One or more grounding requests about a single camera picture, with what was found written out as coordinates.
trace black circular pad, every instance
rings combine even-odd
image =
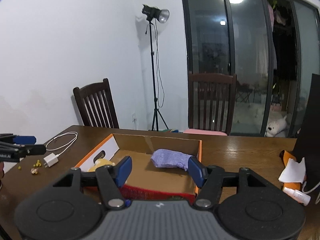
[[[70,187],[52,187],[21,202],[14,221],[27,239],[76,240],[100,218],[101,207],[92,198]]]
[[[248,240],[297,238],[305,218],[298,202],[269,187],[232,195],[219,205],[217,213],[229,233]]]

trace metal screw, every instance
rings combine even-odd
[[[122,207],[124,205],[124,201],[120,198],[113,198],[108,201],[108,205],[110,207]]]
[[[211,201],[205,198],[201,198],[196,201],[196,205],[198,207],[209,207],[211,205]]]

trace dark wooden chair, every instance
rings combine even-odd
[[[219,132],[199,132],[202,134],[217,134],[229,135],[231,132],[233,112],[236,101],[236,81],[237,76],[219,74],[219,73],[195,73],[191,72],[188,75],[189,83],[189,128],[194,130],[194,96],[197,93],[197,129],[219,131]],[[203,112],[201,113],[201,100],[203,101]],[[209,116],[207,116],[207,100],[210,100]],[[226,108],[226,101],[228,102],[228,113],[226,118],[225,130],[223,130],[224,113]]]
[[[85,126],[119,128],[109,80],[75,87],[73,94]]]

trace pink seat cushion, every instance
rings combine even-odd
[[[207,131],[207,130],[199,130],[199,129],[187,129],[183,133],[193,133],[193,134],[208,134],[208,135],[222,135],[227,136],[224,132],[219,131]]]

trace tripod legs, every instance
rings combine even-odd
[[[159,130],[159,127],[158,127],[158,113],[159,113],[164,125],[166,126],[166,128],[169,129],[167,124],[165,123],[165,120],[163,119],[163,117],[162,117],[162,115],[160,113],[160,110],[158,108],[155,108],[154,113],[153,113],[153,121],[152,121],[152,129],[151,129],[151,131],[153,131],[155,129],[155,120],[156,120],[157,131]]]

